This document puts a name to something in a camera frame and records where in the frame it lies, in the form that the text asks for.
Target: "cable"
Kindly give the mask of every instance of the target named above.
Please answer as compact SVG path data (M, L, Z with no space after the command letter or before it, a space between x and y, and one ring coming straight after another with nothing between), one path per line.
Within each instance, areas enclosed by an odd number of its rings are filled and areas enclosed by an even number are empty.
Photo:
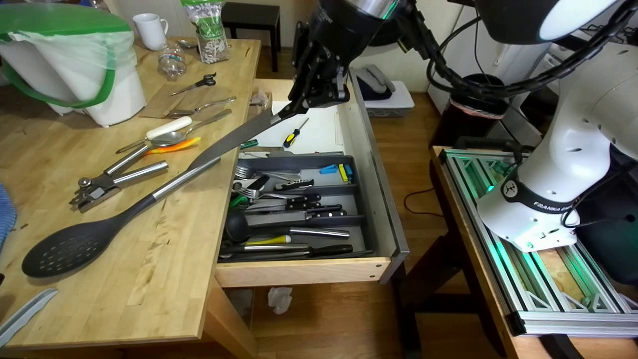
M564 76L572 74L574 68L578 68L582 62L590 60L592 56L596 56L602 50L602 46L618 30L622 30L626 26L626 22L636 14L636 10L638 10L638 0L626 0L624 4L618 6L618 10L608 20L608 24L602 26L600 32L596 32L590 38L590 42L586 46L582 46L580 50L576 50L570 58L566 58L558 66L538 74L536 78L522 80L522 82L516 82L516 84L510 84L510 86L474 84L474 82L468 82L468 80L460 78L454 70L450 70L446 66L446 62L444 62L444 58L440 54L440 50L444 46L438 46L434 36L430 34L430 30L424 28L420 36L424 40L424 50L426 50L426 54L430 58L430 64L428 64L428 70L426 70L426 78L430 80L430 84L434 88L440 88L444 92L460 92L460 94L466 94L470 98L492 98L492 100L512 98L512 96L518 96L522 92L530 92L534 88L546 86L548 82L554 82L558 78L564 78ZM450 82L450 86L440 84L438 80L434 80L432 74L430 74L432 68L438 72L440 78Z
M440 46L438 46L440 52L442 52L458 34L462 34L466 28L470 28L470 26L474 26L474 24L478 24L478 22L480 22L480 16L464 22L460 28L456 28L454 32L450 32L450 34L440 42ZM432 60L426 64L426 72L424 72L424 74L426 74L426 80L428 80L434 88L440 88L440 90L444 90L444 92L454 92L454 88L444 86L444 84L440 84L440 82L434 80L434 62L432 62Z
M478 66L484 82L490 84L490 78L484 74L484 70L482 70L482 66L480 66L480 60L478 60L478 28L480 28L480 26L478 26L478 22L476 22L476 24L474 24L474 62L476 62L476 66Z
M426 190L420 190L420 192L410 192L402 198L402 208L412 214L412 216L430 216L430 218L442 218L440 214L436 212L414 212L410 206L408 206L408 200L414 198L414 196L420 196L420 194L430 194L432 188L426 188Z
M636 222L636 216L632 214L626 214L624 218L602 218L602 220L594 220L594 222L584 222L584 224L578 224L578 226L572 226L572 224L566 224L566 220L572 216L572 212L584 202L588 200L598 188L602 186L610 186L614 184L618 178L626 176L630 170L634 170L638 164L632 164L632 166L626 166L622 168L620 172L608 176L606 180L594 184L592 188L588 188L576 202L574 206L562 214L560 218L560 226L562 228L568 228L568 230L578 230L578 228L592 228L592 226L598 226L598 224L606 224L606 222Z

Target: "black slotted spoon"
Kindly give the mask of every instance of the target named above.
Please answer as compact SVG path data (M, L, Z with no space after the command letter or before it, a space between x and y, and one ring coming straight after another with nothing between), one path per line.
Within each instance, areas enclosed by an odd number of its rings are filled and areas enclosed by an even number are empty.
M279 116L273 116L271 110L263 110L257 118L245 122L243 126L235 128L219 142L203 150L177 178L147 194L121 214L101 222L64 228L48 235L26 253L22 271L30 277L54 277L87 265L111 243L119 230L133 218L137 218L143 210L151 208L177 188L213 168L225 152L237 148L241 142L261 134L263 130L279 122Z

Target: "wooden table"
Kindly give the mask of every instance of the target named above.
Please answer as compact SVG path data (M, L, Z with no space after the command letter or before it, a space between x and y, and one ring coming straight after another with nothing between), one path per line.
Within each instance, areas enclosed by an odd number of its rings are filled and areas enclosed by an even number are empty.
M506 357L550 357L536 335L514 335L500 289L486 259L480 255L476 231L454 192L452 178L444 172L442 148L434 148L430 162L432 186L446 220L448 233L438 237L406 277L397 279L399 319L406 349L418 349L414 337L416 311L464 313L478 311L486 337ZM472 297L436 295L434 291L458 271L464 273ZM638 357L632 339L570 339L582 357Z
M157 54L139 54L139 78L151 100L167 84L157 74ZM0 88L0 182L18 210L16 230L0 253L0 319L36 293L60 293L8 343L8 349L101 347L139 343L183 343L203 337L219 341L237 357L253 357L255 343L241 317L213 277L235 152L127 224L111 245L87 267L62 279L30 279L20 265L46 235L80 224L111 218L141 196L183 172L217 138L247 120L259 42L231 42L231 58L201 64L189 56L189 86L201 74L217 72L217 94L233 94L231 116L199 130L199 148L163 156L169 172L127 186L115 198L80 214L68 202L78 178L97 176L119 160L115 150L141 140L165 120L133 118L97 128L87 116L58 116L14 88Z

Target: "cup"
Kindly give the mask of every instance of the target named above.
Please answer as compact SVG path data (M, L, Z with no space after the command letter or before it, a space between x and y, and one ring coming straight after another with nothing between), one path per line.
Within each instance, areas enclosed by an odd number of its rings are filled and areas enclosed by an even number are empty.
M167 20L157 14L135 14L133 16L139 38L147 50L159 50L165 46Z

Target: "floor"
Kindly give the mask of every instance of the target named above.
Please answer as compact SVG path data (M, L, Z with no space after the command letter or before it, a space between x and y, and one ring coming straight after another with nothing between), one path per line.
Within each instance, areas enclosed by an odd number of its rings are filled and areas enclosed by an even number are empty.
M291 50L279 54L279 72L269 70L269 50L261 52L259 78L293 78ZM404 118L373 118L375 142L389 174L391 192L410 245L406 267L446 231L436 216L438 204L428 190L428 136L438 114L424 94L412 94L414 110ZM446 293L464 293L462 277L454 277ZM275 315L265 305L267 289L253 291L247 317L259 359L399 359L400 343L389 285L305 285L293 289L287 313ZM482 335L476 315L416 315L422 357L430 359L492 359L498 357ZM85 351L64 357L85 357ZM117 351L105 357L203 359L231 357L217 345L153 347Z

